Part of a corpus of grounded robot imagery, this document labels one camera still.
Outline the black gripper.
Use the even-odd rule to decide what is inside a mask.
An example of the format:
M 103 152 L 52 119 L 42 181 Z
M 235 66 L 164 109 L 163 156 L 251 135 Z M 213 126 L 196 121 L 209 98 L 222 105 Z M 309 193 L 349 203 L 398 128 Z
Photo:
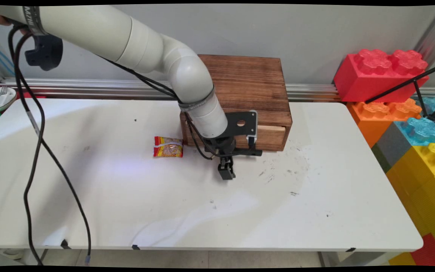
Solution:
M 218 172 L 223 180 L 236 177 L 233 169 L 233 157 L 236 156 L 236 140 L 234 136 L 221 138 L 204 138 L 204 150 L 212 155 L 221 156 Z

